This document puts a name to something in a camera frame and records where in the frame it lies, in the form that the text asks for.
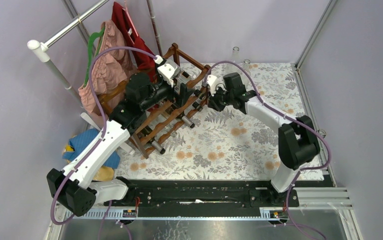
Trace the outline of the clear bottle black cap front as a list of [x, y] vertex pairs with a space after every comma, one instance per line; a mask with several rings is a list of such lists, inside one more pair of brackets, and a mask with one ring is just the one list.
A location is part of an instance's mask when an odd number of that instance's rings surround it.
[[202, 102], [201, 101], [195, 101], [193, 104], [192, 104], [193, 108], [195, 110], [197, 110], [198, 112], [201, 112], [203, 110], [203, 105], [202, 105]]

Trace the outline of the clear bottle black cap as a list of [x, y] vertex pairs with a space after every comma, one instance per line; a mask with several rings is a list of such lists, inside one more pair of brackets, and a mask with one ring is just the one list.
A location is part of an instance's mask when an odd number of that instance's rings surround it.
[[178, 76], [177, 83], [179, 85], [181, 84], [188, 84], [189, 82], [193, 82], [197, 80], [199, 77], [199, 82], [196, 82], [194, 86], [188, 86], [189, 89], [193, 89], [194, 91], [198, 90], [201, 91], [202, 87], [202, 80], [205, 75], [202, 69], [198, 68], [197, 66], [193, 65], [192, 63], [182, 63], [180, 65], [181, 73]]
[[201, 101], [195, 101], [193, 104], [192, 104], [193, 108], [195, 110], [197, 110], [198, 112], [201, 112], [203, 110], [203, 105], [202, 105], [202, 102]]

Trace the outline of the green wine bottle silver neck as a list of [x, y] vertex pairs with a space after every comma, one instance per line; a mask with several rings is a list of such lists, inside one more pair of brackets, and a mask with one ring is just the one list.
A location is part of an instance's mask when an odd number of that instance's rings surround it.
[[186, 116], [185, 112], [181, 112], [177, 117], [176, 119], [178, 120], [181, 120], [187, 127], [189, 127], [190, 129], [193, 129], [196, 125], [195, 123], [189, 118]]

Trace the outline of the green wine bottle brown label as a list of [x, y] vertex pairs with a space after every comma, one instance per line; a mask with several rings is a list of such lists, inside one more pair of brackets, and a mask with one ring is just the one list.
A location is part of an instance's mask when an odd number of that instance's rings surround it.
[[161, 155], [163, 155], [166, 152], [166, 149], [158, 142], [156, 136], [150, 138], [147, 144], [153, 147]]

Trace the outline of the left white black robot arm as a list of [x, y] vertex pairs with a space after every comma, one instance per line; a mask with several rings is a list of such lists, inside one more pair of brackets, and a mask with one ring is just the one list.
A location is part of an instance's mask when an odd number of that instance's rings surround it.
[[53, 168], [46, 176], [51, 196], [51, 210], [60, 203], [75, 216], [86, 214], [94, 204], [117, 200], [130, 205], [135, 193], [120, 179], [93, 181], [101, 166], [116, 149], [147, 119], [146, 112], [158, 102], [170, 101], [182, 107], [193, 94], [188, 83], [192, 77], [180, 71], [172, 79], [165, 80], [157, 74], [152, 83], [146, 73], [138, 72], [125, 81], [124, 98], [108, 116], [105, 125], [90, 144], [63, 169]]

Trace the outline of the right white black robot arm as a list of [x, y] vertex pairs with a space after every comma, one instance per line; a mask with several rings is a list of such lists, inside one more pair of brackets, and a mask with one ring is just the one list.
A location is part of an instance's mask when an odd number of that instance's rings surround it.
[[233, 106], [245, 115], [251, 116], [278, 136], [280, 166], [270, 180], [266, 192], [269, 204], [279, 206], [286, 200], [286, 191], [303, 165], [311, 162], [320, 153], [320, 145], [314, 134], [310, 117], [292, 117], [280, 109], [262, 103], [254, 90], [247, 90], [241, 76], [234, 72], [218, 78], [208, 75], [205, 86], [209, 90], [208, 107], [221, 112]]

